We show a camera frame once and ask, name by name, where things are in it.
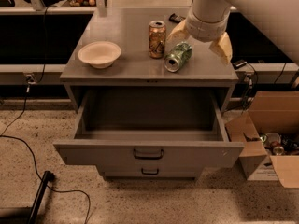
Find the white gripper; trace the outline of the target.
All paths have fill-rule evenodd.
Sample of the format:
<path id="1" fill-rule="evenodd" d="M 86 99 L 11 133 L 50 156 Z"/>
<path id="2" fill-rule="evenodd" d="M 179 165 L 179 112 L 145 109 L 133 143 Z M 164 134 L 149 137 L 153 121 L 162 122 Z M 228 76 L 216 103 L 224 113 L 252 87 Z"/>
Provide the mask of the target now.
<path id="1" fill-rule="evenodd" d="M 186 40 L 191 35 L 202 42 L 213 41 L 209 49 L 214 52 L 224 64 L 229 64 L 233 49 L 229 35 L 225 32 L 230 9 L 191 9 L 187 19 L 181 21 L 169 34 L 166 41 L 175 43 Z"/>

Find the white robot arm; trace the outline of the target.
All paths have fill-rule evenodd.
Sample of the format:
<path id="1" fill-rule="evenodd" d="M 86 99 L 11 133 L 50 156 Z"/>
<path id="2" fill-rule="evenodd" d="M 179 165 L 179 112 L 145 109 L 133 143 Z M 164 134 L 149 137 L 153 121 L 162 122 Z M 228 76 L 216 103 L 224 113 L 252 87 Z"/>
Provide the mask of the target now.
<path id="1" fill-rule="evenodd" d="M 228 58 L 232 47 L 225 29 L 232 7 L 299 63 L 299 0 L 192 0 L 186 19 L 166 41 L 174 43 L 193 37 L 209 42 L 216 54 Z"/>

